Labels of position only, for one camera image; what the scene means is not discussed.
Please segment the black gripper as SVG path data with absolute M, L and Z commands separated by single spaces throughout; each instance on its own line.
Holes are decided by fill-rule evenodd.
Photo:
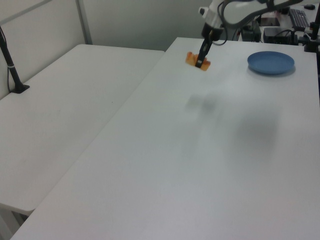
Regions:
M 202 37 L 204 38 L 203 43 L 200 47 L 199 54 L 195 61 L 195 66 L 199 69 L 208 68 L 210 62 L 207 59 L 207 55 L 212 46 L 212 41 L 218 41 L 223 33 L 224 29 L 221 27 L 212 27 L 209 24 L 205 23 L 201 32 Z

